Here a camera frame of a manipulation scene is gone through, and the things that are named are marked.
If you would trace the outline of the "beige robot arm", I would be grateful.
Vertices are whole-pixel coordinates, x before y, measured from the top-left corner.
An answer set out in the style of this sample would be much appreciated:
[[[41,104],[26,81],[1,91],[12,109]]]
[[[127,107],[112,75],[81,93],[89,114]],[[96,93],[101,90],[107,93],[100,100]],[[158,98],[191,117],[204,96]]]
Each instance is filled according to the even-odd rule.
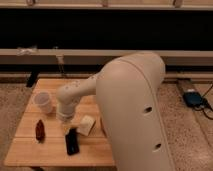
[[[58,88],[57,114],[71,119],[80,98],[95,95],[118,171],[175,171],[157,102],[164,76],[154,52],[116,58],[88,79]]]

